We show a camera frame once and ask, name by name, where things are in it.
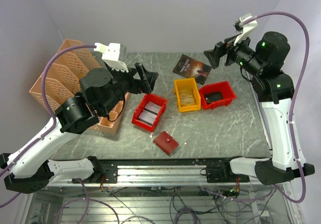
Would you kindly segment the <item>yellow plastic bin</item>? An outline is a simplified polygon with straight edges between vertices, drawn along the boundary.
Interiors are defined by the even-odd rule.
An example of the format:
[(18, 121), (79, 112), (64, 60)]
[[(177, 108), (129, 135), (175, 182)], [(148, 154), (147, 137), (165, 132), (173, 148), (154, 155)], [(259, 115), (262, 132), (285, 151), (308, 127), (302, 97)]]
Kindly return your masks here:
[(201, 97), (194, 78), (175, 79), (174, 94), (180, 113), (201, 109)]

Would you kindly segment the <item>black credit card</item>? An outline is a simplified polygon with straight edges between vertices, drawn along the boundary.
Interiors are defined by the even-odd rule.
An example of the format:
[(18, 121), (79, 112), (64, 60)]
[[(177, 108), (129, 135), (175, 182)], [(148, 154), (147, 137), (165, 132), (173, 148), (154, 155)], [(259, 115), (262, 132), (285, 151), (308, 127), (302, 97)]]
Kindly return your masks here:
[(211, 104), (213, 102), (220, 101), (223, 99), (222, 94), (219, 91), (207, 93), (204, 95), (204, 98), (205, 98), (206, 104)]

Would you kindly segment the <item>white credit card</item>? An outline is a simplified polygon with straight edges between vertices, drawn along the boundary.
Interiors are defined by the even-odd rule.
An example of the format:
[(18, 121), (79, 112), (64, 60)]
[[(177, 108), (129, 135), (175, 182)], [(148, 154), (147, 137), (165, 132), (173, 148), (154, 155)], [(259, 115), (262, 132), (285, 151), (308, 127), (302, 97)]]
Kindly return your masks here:
[(161, 106), (153, 102), (148, 102), (143, 108), (142, 113), (139, 115), (138, 119), (150, 126), (153, 125), (158, 113), (161, 110)]

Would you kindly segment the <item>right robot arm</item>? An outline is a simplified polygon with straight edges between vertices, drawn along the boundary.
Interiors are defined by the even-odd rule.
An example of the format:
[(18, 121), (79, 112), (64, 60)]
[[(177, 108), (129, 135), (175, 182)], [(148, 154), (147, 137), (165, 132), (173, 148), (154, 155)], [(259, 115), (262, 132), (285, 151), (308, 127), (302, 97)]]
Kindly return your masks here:
[(281, 68), (290, 51), (287, 38), (278, 32), (266, 32), (255, 49), (250, 38), (237, 42), (233, 36), (218, 42), (214, 49), (204, 51), (213, 69), (226, 56), (226, 66), (236, 63), (252, 78), (249, 82), (258, 97), (269, 128), (272, 156), (267, 159), (233, 157), (221, 169), (224, 180), (233, 181), (238, 175), (256, 177), (262, 184), (279, 184), (315, 173), (306, 162), (299, 144), (294, 142), (294, 115), (290, 112), (294, 100), (291, 77)]

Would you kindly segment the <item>red leather card holder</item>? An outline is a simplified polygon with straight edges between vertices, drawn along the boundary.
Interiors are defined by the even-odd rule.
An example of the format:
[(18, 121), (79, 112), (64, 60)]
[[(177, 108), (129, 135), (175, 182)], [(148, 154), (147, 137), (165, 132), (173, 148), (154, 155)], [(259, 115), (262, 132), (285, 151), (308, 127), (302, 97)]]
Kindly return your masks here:
[(179, 146), (179, 143), (166, 131), (161, 132), (153, 142), (168, 156)]

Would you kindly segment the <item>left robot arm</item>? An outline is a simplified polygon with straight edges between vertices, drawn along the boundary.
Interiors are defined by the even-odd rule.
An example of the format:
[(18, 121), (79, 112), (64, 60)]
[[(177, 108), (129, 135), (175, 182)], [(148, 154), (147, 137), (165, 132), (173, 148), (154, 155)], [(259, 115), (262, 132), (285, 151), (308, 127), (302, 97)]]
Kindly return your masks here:
[(96, 157), (53, 161), (50, 156), (99, 123), (100, 117), (109, 118), (115, 106), (125, 102), (127, 93), (152, 93), (157, 78), (158, 73), (147, 71), (141, 63), (128, 71), (111, 67), (88, 71), (79, 80), (80, 92), (56, 109), (36, 137), (15, 153), (1, 155), (1, 168), (9, 171), (4, 178), (6, 189), (29, 194), (55, 181), (99, 181), (105, 170)]

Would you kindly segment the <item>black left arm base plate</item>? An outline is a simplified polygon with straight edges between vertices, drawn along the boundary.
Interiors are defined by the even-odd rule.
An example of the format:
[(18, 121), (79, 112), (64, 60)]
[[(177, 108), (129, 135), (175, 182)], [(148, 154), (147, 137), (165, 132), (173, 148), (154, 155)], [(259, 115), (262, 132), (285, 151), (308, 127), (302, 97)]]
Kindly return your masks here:
[(86, 179), (81, 179), (84, 184), (90, 183), (117, 183), (118, 168), (113, 164), (103, 165), (100, 170), (95, 170), (94, 173)]

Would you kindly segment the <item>red plastic bin with cards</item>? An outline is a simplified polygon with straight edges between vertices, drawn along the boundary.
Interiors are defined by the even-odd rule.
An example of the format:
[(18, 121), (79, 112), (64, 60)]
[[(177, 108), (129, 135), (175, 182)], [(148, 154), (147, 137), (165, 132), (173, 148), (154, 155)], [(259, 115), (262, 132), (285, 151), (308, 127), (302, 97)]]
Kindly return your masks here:
[(133, 113), (131, 123), (153, 132), (167, 107), (167, 99), (155, 94), (146, 94)]

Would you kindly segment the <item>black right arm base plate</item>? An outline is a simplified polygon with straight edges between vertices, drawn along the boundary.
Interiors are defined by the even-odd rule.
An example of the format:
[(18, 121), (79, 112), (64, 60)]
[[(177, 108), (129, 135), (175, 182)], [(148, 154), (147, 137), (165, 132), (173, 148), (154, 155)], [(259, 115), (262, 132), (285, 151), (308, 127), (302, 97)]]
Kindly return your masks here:
[(202, 168), (200, 174), (206, 177), (208, 183), (234, 183), (237, 179), (241, 183), (250, 181), (249, 176), (243, 174), (234, 174), (231, 170), (230, 161), (233, 158), (207, 158), (203, 161), (205, 168)]

